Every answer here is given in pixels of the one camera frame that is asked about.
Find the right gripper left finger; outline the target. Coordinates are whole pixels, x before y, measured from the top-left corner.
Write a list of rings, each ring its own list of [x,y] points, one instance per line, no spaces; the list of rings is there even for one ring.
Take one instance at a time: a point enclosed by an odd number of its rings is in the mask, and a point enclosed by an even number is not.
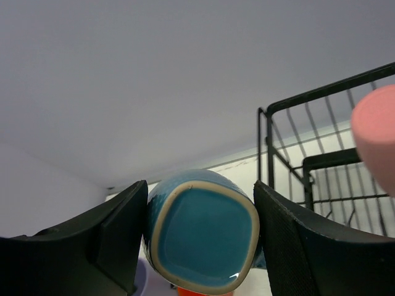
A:
[[[33,236],[1,238],[1,295],[133,295],[148,185]]]

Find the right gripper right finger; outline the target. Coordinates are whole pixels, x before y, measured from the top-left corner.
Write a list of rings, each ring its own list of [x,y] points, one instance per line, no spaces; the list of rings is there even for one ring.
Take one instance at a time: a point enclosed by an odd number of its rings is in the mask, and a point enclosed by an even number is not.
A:
[[[394,239],[331,221],[257,181],[273,295],[394,295]]]

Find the lavender cup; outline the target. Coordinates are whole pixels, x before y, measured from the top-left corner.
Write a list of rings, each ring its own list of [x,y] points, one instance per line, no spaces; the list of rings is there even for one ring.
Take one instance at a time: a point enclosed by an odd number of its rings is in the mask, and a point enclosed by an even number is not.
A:
[[[134,296],[141,296],[145,295],[146,287],[148,285],[148,268],[146,261],[142,258],[138,259],[136,265],[136,273],[135,273],[135,280],[134,286],[136,288]]]

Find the blue mug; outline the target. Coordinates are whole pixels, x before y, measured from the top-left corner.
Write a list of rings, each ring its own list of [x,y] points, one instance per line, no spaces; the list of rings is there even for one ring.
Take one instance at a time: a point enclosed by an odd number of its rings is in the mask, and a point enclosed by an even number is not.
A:
[[[254,203],[214,171],[186,170],[159,181],[147,210],[144,254],[177,287],[224,295],[251,269],[266,267]]]

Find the pink tumbler cup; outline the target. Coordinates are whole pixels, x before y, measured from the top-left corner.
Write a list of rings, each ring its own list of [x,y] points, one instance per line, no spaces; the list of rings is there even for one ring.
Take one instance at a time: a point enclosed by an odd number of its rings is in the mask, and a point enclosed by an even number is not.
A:
[[[351,114],[357,153],[368,171],[394,197],[394,85],[380,87],[357,103]]]

